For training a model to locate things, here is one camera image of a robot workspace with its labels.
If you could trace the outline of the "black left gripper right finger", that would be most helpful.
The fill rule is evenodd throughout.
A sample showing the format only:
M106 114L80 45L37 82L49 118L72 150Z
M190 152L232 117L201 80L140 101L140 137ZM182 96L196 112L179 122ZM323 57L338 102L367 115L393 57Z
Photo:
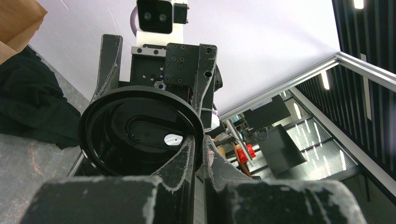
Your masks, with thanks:
M210 136L202 156L209 224L364 224L349 189L334 180L254 180L227 161Z

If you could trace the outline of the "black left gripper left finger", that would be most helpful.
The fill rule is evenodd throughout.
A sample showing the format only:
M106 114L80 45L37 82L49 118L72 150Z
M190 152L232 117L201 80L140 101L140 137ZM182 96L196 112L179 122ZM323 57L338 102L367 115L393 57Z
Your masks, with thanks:
M22 224L191 224L194 149L180 150L151 175L76 176L43 184Z

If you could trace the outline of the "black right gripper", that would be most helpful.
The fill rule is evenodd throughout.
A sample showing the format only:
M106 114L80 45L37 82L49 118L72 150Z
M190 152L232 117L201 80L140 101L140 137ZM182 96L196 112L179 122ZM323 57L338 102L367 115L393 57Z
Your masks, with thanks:
M91 102L119 87L140 85L169 91L191 101L205 131L211 130L217 47L169 43L132 47L129 81L119 81L123 38L101 37L97 84Z

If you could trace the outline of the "black plastic cup lid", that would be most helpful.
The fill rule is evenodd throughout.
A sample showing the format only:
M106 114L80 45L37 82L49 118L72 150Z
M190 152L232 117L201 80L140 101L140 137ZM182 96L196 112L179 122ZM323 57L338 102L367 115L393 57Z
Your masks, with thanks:
M201 152L203 124L175 94L148 86L110 91L84 111L78 140L85 158L107 176L150 175L176 155L188 137Z

